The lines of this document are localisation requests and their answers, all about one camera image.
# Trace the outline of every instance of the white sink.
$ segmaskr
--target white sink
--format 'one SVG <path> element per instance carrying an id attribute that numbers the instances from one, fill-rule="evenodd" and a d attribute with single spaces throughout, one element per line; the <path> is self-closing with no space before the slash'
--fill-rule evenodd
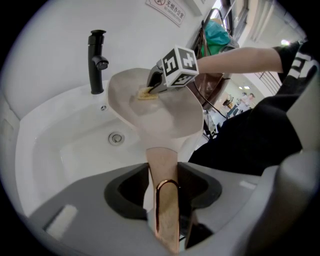
<path id="1" fill-rule="evenodd" d="M 106 93 L 90 91 L 89 84 L 66 91 L 21 120 L 15 176 L 27 217 L 79 179 L 147 161 L 136 132 L 108 110 Z M 112 132 L 124 135 L 121 145 L 109 143 Z M 189 160 L 198 140 L 195 135 L 184 143 L 180 162 Z"/>

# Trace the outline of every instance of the sign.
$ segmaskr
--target sign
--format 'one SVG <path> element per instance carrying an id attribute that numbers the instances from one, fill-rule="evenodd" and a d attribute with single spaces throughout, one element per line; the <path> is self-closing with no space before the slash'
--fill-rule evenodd
<path id="1" fill-rule="evenodd" d="M 163 13 L 179 27 L 186 16 L 185 10 L 174 0 L 146 0 L 145 3 Z"/>

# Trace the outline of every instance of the wall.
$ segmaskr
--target wall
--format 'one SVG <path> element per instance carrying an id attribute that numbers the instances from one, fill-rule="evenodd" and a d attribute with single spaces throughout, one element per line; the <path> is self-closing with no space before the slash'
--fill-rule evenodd
<path id="1" fill-rule="evenodd" d="M 103 80 L 131 68 L 151 68 L 175 44 L 190 46 L 202 16 L 185 10 L 178 27 L 146 0 L 52 0 L 20 34 L 6 62 L 1 85 L 18 118 L 66 90 L 89 83 L 88 36 L 105 30 Z M 205 1 L 209 13 L 214 0 Z"/>
<path id="2" fill-rule="evenodd" d="M 249 36 L 246 38 L 243 47 L 257 47 L 257 48 L 269 48 L 279 46 L 281 40 L 285 39 L 289 42 L 301 40 L 305 37 L 305 33 L 299 27 L 293 17 L 286 12 L 278 3 L 275 4 L 272 15 L 261 34 L 258 41 L 251 39 L 254 30 L 257 29 L 259 23 L 259 17 L 261 16 L 262 9 L 264 7 L 264 1 L 260 1 L 257 8 L 257 17 L 254 20 L 254 26 L 250 31 Z"/>

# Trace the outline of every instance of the sink drain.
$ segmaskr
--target sink drain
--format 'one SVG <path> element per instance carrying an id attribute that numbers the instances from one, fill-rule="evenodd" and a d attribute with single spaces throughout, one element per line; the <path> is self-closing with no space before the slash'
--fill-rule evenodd
<path id="1" fill-rule="evenodd" d="M 119 146 L 125 141 L 125 136 L 118 131 L 114 131 L 109 135 L 109 142 L 111 145 Z"/>

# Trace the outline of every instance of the yellow sponge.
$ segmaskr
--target yellow sponge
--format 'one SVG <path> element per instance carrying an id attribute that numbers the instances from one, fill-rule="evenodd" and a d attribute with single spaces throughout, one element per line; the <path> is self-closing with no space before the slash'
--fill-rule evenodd
<path id="1" fill-rule="evenodd" d="M 138 100 L 156 100 L 158 99 L 158 94 L 150 94 L 149 91 L 152 87 L 142 88 L 138 91 Z"/>

